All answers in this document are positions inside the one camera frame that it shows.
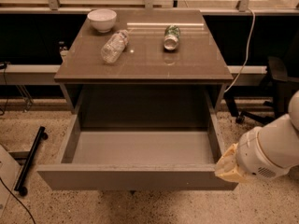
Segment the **speckled floor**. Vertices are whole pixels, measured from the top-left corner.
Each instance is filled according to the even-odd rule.
[[[36,223],[299,223],[297,167],[272,182],[239,184],[234,191],[53,191],[36,166],[54,163],[70,116],[64,101],[35,101],[27,113],[22,101],[11,101],[0,117],[0,144],[9,151],[30,149],[39,126],[49,135],[26,179],[28,195],[15,192]],[[218,119],[226,146],[257,125],[250,119],[236,124],[225,105]],[[0,223],[33,222],[10,196]]]

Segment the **open drawer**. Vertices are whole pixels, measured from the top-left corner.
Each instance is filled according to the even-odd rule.
[[[84,85],[57,163],[37,171],[52,189],[234,189],[214,176],[222,150],[204,86]]]

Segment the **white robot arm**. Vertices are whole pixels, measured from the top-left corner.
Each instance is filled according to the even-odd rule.
[[[289,113],[244,133],[216,164],[215,175],[231,182],[271,180],[299,165],[299,91]]]

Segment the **black chair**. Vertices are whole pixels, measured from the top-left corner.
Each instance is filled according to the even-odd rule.
[[[236,122],[242,123],[245,117],[249,117],[262,124],[267,124],[274,119],[288,112],[289,101],[299,90],[299,64],[289,65],[289,67],[278,57],[268,57],[267,74],[260,84],[260,89],[264,89],[272,83],[272,103],[265,102],[274,109],[274,118],[260,117],[248,111],[241,111],[236,116]]]

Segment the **black metal bar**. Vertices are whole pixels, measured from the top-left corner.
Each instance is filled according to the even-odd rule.
[[[268,123],[270,123],[270,122],[272,122],[274,120],[272,117],[268,117],[268,116],[260,117],[260,116],[251,114],[250,112],[247,112],[247,111],[242,111],[240,113],[240,116],[241,117],[243,116],[243,117],[251,118],[251,119],[253,119],[255,121],[260,122],[263,125],[266,125],[266,124],[268,124]]]
[[[27,173],[29,171],[29,168],[30,168],[30,165],[32,163],[32,160],[36,154],[36,151],[37,151],[37,148],[38,148],[38,145],[40,143],[40,139],[44,137],[44,131],[45,131],[45,127],[40,127],[38,132],[37,132],[37,135],[36,135],[36,139],[29,151],[29,154],[28,154],[28,157],[27,157],[27,160],[26,160],[26,163],[24,164],[23,168],[21,169],[21,174],[18,178],[18,181],[17,181],[17,184],[15,186],[15,191],[21,191],[22,188],[23,188],[23,184],[24,184],[24,181],[26,179],[26,176],[27,176]]]

